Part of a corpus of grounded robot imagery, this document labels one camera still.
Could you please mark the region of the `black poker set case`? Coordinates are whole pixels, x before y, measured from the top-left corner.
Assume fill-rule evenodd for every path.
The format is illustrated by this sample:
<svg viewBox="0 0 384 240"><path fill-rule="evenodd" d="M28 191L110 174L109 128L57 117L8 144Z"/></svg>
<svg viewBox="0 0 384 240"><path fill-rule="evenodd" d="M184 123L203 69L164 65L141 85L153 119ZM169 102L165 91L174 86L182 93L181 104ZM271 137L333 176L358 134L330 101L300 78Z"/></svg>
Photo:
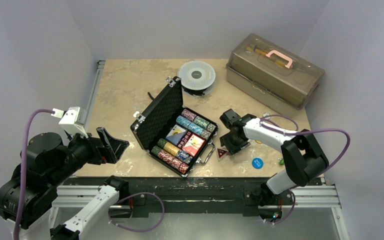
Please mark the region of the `black poker set case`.
<svg viewBox="0 0 384 240"><path fill-rule="evenodd" d="M167 85L143 112L136 112L130 130L142 150L169 170L186 178L214 144L219 126L184 105L182 79L168 77Z"/></svg>

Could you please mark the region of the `blue playing card deck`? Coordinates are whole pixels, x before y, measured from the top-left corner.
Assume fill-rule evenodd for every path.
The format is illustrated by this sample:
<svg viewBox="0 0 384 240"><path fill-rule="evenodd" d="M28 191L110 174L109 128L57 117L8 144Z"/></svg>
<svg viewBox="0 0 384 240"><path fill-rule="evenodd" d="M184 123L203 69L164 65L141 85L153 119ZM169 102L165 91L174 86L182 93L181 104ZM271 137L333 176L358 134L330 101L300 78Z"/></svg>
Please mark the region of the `blue playing card deck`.
<svg viewBox="0 0 384 240"><path fill-rule="evenodd" d="M181 138L184 136L184 134L187 132L187 129L183 128L182 126L175 124L168 134L166 135L165 139L172 143L173 145L177 145Z"/></svg>

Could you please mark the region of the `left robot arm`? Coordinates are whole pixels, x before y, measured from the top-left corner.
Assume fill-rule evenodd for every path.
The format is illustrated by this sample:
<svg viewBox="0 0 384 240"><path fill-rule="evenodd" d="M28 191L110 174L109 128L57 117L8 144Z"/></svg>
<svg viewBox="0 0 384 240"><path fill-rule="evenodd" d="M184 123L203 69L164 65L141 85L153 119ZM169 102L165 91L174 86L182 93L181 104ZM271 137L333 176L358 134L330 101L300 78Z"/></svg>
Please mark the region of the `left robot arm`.
<svg viewBox="0 0 384 240"><path fill-rule="evenodd" d="M129 142L112 137L104 127L90 133L69 136L68 144L54 132L34 136L23 146L21 163L11 179L0 188L0 216L15 240L81 240L99 216L114 203L129 199L129 184L110 176L98 193L77 214L57 227L49 225L58 187L86 164L115 164Z"/></svg>

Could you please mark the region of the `red triangular all-in marker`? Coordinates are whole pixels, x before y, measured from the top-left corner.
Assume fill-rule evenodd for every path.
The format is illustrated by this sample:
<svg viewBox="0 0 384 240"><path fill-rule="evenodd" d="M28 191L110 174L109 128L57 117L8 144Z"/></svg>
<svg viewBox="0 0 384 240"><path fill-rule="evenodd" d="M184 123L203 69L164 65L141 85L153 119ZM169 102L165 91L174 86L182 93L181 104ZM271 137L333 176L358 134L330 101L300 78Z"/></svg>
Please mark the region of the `red triangular all-in marker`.
<svg viewBox="0 0 384 240"><path fill-rule="evenodd" d="M216 148L217 160L220 161L226 155L228 155L228 151L224 148Z"/></svg>

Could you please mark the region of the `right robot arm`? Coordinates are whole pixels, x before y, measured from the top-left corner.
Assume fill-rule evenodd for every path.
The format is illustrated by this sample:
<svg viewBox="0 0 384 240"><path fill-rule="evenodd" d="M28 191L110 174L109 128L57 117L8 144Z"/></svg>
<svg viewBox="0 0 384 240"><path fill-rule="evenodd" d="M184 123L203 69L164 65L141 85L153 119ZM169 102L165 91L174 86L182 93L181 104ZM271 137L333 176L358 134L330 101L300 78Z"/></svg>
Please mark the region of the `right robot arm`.
<svg viewBox="0 0 384 240"><path fill-rule="evenodd" d="M272 204L281 193L292 187L304 187L324 171L329 161L308 130L286 130L252 114L239 116L234 110L225 111L219 118L229 132L220 137L221 146L234 155L259 141L282 154L284 170L261 185L262 201Z"/></svg>

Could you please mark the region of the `blue small blind button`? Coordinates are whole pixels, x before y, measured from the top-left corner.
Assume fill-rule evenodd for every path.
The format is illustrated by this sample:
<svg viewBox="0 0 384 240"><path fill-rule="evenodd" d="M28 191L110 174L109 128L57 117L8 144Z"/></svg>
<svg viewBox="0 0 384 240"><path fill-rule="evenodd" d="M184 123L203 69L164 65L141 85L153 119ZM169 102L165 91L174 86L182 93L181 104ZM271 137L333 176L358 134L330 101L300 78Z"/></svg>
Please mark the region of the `blue small blind button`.
<svg viewBox="0 0 384 240"><path fill-rule="evenodd" d="M264 166L263 160L259 157L254 158L251 164L255 169L262 169Z"/></svg>

